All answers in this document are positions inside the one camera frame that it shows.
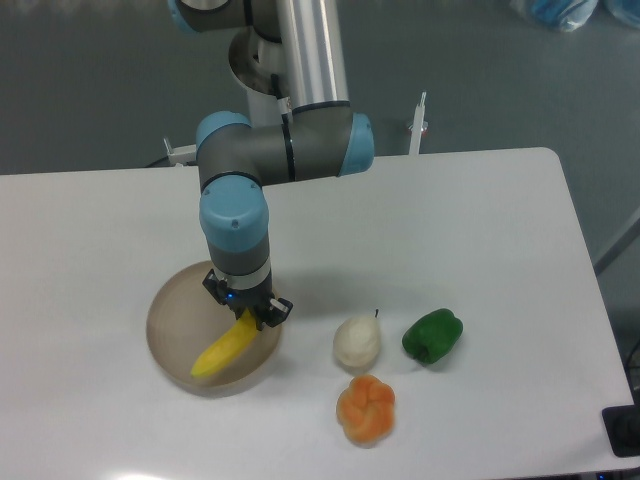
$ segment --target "silver arm tube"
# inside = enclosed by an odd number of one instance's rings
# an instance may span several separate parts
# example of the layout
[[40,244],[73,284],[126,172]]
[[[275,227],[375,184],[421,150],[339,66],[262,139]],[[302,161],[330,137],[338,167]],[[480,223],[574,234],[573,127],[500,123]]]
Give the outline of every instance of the silver arm tube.
[[336,0],[277,0],[291,103],[347,102]]

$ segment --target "green bell pepper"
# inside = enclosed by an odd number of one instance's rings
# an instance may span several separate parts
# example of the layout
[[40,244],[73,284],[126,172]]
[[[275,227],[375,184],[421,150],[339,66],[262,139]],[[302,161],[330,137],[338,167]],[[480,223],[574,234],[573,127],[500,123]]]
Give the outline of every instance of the green bell pepper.
[[429,365],[449,353],[460,335],[462,322],[442,308],[414,323],[402,337],[402,346],[411,358]]

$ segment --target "banana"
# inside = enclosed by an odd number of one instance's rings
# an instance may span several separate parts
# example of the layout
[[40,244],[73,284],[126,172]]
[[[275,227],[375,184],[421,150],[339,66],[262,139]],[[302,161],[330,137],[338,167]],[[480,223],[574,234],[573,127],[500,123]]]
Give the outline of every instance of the banana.
[[240,355],[257,334],[255,318],[247,309],[233,327],[200,354],[191,368],[191,376],[203,378],[219,372]]

